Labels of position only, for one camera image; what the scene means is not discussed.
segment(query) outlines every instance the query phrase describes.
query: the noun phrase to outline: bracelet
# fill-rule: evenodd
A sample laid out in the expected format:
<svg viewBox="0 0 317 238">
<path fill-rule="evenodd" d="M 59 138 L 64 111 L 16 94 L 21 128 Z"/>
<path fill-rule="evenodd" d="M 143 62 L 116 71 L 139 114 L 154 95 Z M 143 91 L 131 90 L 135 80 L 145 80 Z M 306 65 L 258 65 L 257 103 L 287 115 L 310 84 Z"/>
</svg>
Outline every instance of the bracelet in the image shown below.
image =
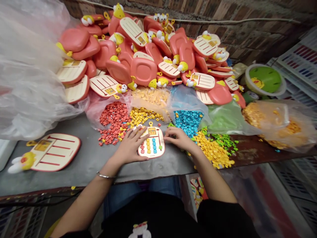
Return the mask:
<svg viewBox="0 0 317 238">
<path fill-rule="evenodd" d="M 103 178 L 107 178 L 107 179 L 110 179 L 110 178 L 114 179 L 114 178 L 116 178 L 116 176 L 111 177 L 111 176 L 101 175 L 101 174 L 99 173 L 99 171 L 97 172 L 97 175 L 100 176 L 100 177 L 103 177 Z"/>
</svg>

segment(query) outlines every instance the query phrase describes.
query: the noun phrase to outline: workbench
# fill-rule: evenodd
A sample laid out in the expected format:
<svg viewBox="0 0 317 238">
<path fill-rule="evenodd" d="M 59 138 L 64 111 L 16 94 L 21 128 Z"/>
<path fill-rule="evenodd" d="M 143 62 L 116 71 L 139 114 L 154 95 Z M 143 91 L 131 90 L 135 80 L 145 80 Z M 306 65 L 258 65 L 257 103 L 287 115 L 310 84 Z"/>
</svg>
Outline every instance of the workbench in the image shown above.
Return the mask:
<svg viewBox="0 0 317 238">
<path fill-rule="evenodd" d="M 167 125 L 162 125 L 163 133 Z M 8 167 L 11 161 L 31 150 L 26 141 L 19 141 L 14 149 L 5 169 L 0 172 L 0 197 L 14 197 L 21 194 L 40 194 L 44 192 L 58 192 L 70 189 L 72 186 L 85 187 L 95 177 L 96 172 L 107 162 L 119 147 L 117 145 L 99 146 L 100 133 L 90 126 L 85 114 L 59 122 L 51 133 L 64 133 L 77 136 L 82 144 L 73 161 L 63 170 L 57 172 L 23 171 L 9 174 Z M 306 154 L 296 154 L 287 151 L 276 152 L 275 148 L 266 142 L 260 142 L 257 136 L 231 136 L 238 140 L 239 149 L 231 159 L 235 161 L 234 167 L 254 165 L 286 159 L 301 158 L 317 155 L 314 147 Z M 194 164 L 184 152 L 172 144 L 166 144 L 165 153 L 155 159 L 143 162 L 126 164 L 120 170 L 115 183 L 148 180 L 157 177 L 184 175 L 196 173 Z"/>
</svg>

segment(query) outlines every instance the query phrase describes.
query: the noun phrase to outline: gray tabletop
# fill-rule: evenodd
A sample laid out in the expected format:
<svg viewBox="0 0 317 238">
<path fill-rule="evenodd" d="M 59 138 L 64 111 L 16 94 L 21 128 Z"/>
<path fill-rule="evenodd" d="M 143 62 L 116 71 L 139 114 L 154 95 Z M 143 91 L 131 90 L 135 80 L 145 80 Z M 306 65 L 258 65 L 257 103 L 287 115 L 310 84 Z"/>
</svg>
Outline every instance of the gray tabletop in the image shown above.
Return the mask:
<svg viewBox="0 0 317 238">
<path fill-rule="evenodd" d="M 153 120 L 153 125 L 157 126 L 157 124 L 158 122 Z M 166 128 L 166 125 L 161 126 L 163 133 Z M 90 126 L 85 114 L 59 122 L 55 129 L 46 134 L 51 133 L 69 134 L 77 136 L 81 140 L 81 147 L 73 161 L 65 169 L 57 172 L 28 170 L 18 174 L 9 174 L 7 170 L 11 165 L 11 160 L 30 151 L 30 147 L 25 145 L 25 141 L 19 141 L 8 164 L 0 172 L 0 197 L 60 187 L 86 186 L 119 146 L 118 143 L 100 147 L 98 144 L 100 133 Z M 116 183 L 194 172 L 194 165 L 185 153 L 175 146 L 167 144 L 165 153 L 159 158 L 124 165 L 118 174 Z"/>
</svg>

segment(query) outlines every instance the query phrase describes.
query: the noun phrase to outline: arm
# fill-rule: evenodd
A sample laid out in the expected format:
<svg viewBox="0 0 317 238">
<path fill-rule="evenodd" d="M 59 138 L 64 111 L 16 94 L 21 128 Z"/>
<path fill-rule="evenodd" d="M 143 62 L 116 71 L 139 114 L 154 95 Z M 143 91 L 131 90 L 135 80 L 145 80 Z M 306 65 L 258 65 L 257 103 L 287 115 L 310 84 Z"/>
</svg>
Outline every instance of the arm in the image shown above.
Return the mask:
<svg viewBox="0 0 317 238">
<path fill-rule="evenodd" d="M 222 202 L 237 203 L 237 199 L 227 183 L 212 164 L 210 164 L 200 147 L 196 145 L 182 129 L 169 127 L 166 130 L 164 140 L 181 149 L 187 150 L 192 155 L 194 164 L 204 183 L 208 198 Z"/>
<path fill-rule="evenodd" d="M 149 159 L 136 153 L 138 147 L 149 137 L 148 134 L 140 138 L 147 128 L 140 129 L 141 127 L 127 132 L 118 150 L 100 170 L 101 175 L 114 177 L 124 164 Z M 71 231 L 88 229 L 112 182 L 113 179 L 96 176 L 63 215 L 51 238 L 59 238 Z"/>
</svg>

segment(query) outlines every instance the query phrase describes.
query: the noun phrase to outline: brick wall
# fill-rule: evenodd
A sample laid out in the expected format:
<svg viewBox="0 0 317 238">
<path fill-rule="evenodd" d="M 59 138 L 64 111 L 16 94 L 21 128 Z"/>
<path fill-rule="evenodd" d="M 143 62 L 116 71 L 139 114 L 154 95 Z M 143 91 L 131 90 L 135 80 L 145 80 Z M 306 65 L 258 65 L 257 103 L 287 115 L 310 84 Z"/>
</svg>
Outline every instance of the brick wall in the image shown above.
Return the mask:
<svg viewBox="0 0 317 238">
<path fill-rule="evenodd" d="M 190 37 L 204 30 L 217 34 L 235 62 L 267 62 L 280 56 L 299 41 L 299 37 L 317 24 L 317 0 L 92 0 L 113 6 L 117 2 L 126 11 L 169 13 L 170 18 L 189 20 L 243 20 L 250 18 L 287 18 L 301 21 L 250 21 L 241 24 L 175 23 Z M 69 13 L 103 13 L 102 7 L 64 0 Z"/>
</svg>

